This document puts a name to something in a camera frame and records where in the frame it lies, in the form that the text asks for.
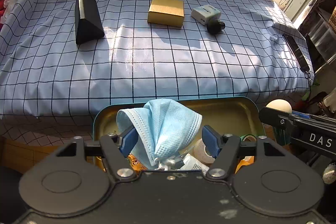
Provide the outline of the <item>light blue face mask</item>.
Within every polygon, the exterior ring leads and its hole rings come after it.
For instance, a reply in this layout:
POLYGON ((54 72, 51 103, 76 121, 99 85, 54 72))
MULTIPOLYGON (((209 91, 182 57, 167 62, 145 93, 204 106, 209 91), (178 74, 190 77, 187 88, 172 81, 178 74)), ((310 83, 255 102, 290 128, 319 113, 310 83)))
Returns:
POLYGON ((119 132, 133 126, 139 140, 131 151, 146 168, 185 149, 197 135, 202 115, 171 99, 148 101, 142 107, 121 109, 116 116, 119 132))

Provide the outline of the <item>white tissue pack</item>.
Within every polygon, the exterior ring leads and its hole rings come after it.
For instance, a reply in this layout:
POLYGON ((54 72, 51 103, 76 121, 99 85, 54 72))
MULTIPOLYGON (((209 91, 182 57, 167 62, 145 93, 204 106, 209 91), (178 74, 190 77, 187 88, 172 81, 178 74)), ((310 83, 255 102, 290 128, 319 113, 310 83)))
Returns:
POLYGON ((199 6, 193 8, 191 11, 191 17, 203 26, 207 25, 208 22, 212 19, 219 19, 221 14, 221 11, 211 5, 199 6))

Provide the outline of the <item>green handled beige makeup sponge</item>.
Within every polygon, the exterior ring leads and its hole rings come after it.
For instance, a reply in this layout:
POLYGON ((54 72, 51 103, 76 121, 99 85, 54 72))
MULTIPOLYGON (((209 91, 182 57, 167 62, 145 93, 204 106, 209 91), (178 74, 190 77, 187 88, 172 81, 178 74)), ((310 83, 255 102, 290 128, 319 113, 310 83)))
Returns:
MULTIPOLYGON (((269 102, 266 107, 274 109, 274 110, 278 110, 281 112, 285 112, 288 114, 292 113, 292 108, 291 105, 288 101, 286 100, 282 100, 282 99, 276 99, 273 100, 271 102, 269 102)), ((276 142, 281 145, 287 145, 290 143, 290 137, 288 135, 288 133, 286 132, 285 129, 281 129, 279 127, 273 127, 273 133, 274 133, 274 137, 276 139, 276 142)))

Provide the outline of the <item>navy colourful silk scarf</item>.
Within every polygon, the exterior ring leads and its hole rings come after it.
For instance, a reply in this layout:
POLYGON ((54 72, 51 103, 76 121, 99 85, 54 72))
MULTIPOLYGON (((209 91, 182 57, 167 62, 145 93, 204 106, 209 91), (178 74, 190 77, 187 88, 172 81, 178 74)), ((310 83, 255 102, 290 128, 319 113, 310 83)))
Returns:
MULTIPOLYGON (((240 137, 240 139, 241 139, 241 141, 252 141, 252 142, 256 141, 256 137, 252 134, 243 135, 243 136, 240 137)), ((238 166, 236 167, 235 173, 237 173, 241 167, 253 164, 254 160, 255 160, 254 156, 244 156, 240 160, 240 162, 238 163, 238 166)))

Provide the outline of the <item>yellow embroidered drawstring pouch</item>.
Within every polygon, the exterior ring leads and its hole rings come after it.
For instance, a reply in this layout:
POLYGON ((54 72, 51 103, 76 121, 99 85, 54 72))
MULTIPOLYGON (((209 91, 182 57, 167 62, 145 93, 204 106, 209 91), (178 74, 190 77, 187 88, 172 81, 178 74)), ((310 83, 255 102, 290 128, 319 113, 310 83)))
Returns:
POLYGON ((147 170, 146 166, 144 166, 134 155, 129 154, 127 160, 135 173, 147 170))

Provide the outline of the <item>teal metal tin box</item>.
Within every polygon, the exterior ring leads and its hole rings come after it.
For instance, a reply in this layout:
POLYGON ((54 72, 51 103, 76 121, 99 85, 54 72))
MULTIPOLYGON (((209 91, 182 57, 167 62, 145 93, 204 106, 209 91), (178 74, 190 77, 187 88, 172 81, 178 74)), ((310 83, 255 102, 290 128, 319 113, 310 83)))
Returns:
MULTIPOLYGON (((210 125, 219 134, 233 134, 243 136, 252 134, 255 137, 264 134, 264 128, 259 120, 257 106, 245 97, 228 97, 219 99, 204 99, 179 102, 187 108, 202 115, 202 124, 193 141, 175 156, 160 161, 159 170, 208 170, 209 164, 198 161, 193 154, 195 143, 202 138, 202 127, 210 125)), ((101 110, 93 123, 93 139, 98 140, 103 135, 119 132, 116 124, 116 116, 119 110, 142 107, 145 103, 110 105, 101 110)))

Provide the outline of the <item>black smartphone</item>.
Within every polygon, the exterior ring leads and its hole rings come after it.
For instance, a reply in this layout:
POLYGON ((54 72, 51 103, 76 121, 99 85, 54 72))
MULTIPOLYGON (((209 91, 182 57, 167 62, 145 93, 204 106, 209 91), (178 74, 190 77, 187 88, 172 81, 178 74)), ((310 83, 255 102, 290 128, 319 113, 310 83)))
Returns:
POLYGON ((309 65, 307 64, 305 57, 303 56, 300 48, 298 47, 298 44, 295 42, 294 38, 288 34, 283 34, 283 37, 290 47, 291 51, 293 52, 294 56, 296 57, 298 64, 300 66, 300 69, 303 72, 309 71, 309 65))

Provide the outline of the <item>blue checkered tablecloth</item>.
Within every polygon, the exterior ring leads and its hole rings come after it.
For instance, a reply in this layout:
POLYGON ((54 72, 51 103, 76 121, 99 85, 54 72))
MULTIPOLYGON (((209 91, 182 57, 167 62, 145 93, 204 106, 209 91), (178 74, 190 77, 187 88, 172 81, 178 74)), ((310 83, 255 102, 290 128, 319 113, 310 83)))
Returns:
POLYGON ((151 0, 96 0, 104 37, 75 42, 76 0, 17 0, 1 29, 1 136, 57 145, 90 135, 106 106, 156 98, 298 100, 314 79, 284 40, 307 44, 272 0, 181 0, 181 28, 147 22, 151 0), (191 17, 211 5, 226 27, 191 17))

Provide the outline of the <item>black triangular box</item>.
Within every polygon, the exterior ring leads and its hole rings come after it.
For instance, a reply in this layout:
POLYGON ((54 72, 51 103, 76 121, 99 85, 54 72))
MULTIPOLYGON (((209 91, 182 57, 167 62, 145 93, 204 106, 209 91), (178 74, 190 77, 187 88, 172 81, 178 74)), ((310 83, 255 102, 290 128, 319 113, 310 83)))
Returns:
POLYGON ((77 45, 105 35, 96 0, 76 0, 75 42, 77 45))

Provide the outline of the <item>gold gift box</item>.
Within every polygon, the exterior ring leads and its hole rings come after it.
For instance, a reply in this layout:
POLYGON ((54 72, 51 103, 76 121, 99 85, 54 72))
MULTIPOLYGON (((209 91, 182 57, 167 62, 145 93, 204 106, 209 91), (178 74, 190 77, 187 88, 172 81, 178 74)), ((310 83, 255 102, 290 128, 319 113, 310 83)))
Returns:
POLYGON ((181 28, 185 19, 181 0, 151 0, 147 22, 181 28))

